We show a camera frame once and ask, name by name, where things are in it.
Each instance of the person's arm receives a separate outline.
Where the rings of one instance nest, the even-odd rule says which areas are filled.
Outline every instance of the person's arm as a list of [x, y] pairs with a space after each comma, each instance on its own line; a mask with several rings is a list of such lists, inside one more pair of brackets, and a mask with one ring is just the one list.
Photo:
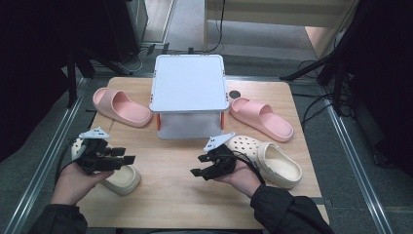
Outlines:
[[51, 204], [36, 219], [29, 234], [86, 233], [88, 223], [76, 204], [112, 175], [113, 172], [86, 175], [77, 164], [68, 165], [60, 173]]
[[237, 161], [232, 174], [216, 181], [229, 183], [251, 198], [255, 218], [270, 233], [334, 233], [313, 200], [261, 184], [256, 174], [241, 161]]

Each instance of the pink slide sandal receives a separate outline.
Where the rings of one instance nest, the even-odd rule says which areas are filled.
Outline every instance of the pink slide sandal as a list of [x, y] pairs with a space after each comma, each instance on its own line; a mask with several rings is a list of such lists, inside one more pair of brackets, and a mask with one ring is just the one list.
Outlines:
[[231, 103], [230, 112], [236, 119], [280, 142], [288, 141], [294, 133], [292, 126], [275, 114], [270, 105], [259, 101], [238, 97]]
[[137, 128], [152, 118], [149, 108], [132, 101], [123, 91], [110, 88], [100, 88], [94, 93], [94, 108], [106, 117]]

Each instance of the slide sandal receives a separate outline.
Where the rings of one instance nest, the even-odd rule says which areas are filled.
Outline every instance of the slide sandal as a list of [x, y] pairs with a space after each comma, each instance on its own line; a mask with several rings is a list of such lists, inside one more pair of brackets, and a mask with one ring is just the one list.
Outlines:
[[232, 151], [245, 154], [260, 174], [279, 187], [293, 188], [302, 177], [300, 166], [287, 157], [272, 142], [261, 142], [250, 136], [234, 136], [225, 145]]
[[143, 127], [152, 118], [149, 108], [132, 101], [123, 91], [100, 88], [93, 101], [100, 114], [133, 127]]
[[230, 113], [236, 119], [280, 142], [290, 140], [294, 133], [292, 126], [275, 114], [270, 105], [259, 101], [238, 97], [232, 101]]
[[[77, 158], [83, 140], [76, 138], [71, 147], [72, 160]], [[124, 196], [130, 194], [140, 183], [140, 174], [132, 165], [122, 166], [120, 170], [115, 170], [114, 174], [102, 181], [101, 184], [113, 192]]]

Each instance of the wooden table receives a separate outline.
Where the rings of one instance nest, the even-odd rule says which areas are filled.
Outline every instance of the wooden table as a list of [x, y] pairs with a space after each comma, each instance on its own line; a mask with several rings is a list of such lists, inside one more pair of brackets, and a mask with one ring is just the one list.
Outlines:
[[[118, 78], [108, 87], [126, 92], [134, 101], [149, 106], [151, 78]], [[290, 190], [322, 201], [316, 174], [301, 130], [288, 84], [283, 82], [228, 81], [228, 91], [237, 90], [243, 97], [270, 104], [294, 128], [292, 140], [278, 143], [280, 148], [303, 170], [300, 183]], [[225, 112], [225, 133], [235, 132], [262, 141], [273, 141], [261, 132], [234, 119]], [[161, 140], [157, 136], [156, 118], [142, 129], [129, 127], [96, 114], [92, 128], [101, 127], [110, 134], [109, 143], [126, 147], [135, 155], [133, 166], [141, 182], [127, 196], [119, 196], [99, 184], [81, 202], [81, 212], [89, 227], [182, 228], [182, 229], [262, 229], [253, 217], [249, 199], [232, 186], [204, 181], [190, 170], [206, 168], [198, 156], [208, 139]], [[325, 220], [323, 204], [318, 205]]]

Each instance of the human hand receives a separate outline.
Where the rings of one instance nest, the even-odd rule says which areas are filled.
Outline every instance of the human hand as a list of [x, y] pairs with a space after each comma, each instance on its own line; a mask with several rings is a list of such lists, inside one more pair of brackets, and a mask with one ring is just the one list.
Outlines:
[[87, 175], [79, 165], [72, 163], [60, 173], [51, 204], [76, 205], [98, 183], [113, 173], [112, 171]]
[[218, 182], [231, 184], [235, 189], [251, 198], [257, 188], [261, 185], [257, 175], [248, 165], [237, 160], [234, 171], [231, 174], [223, 175], [215, 179]]

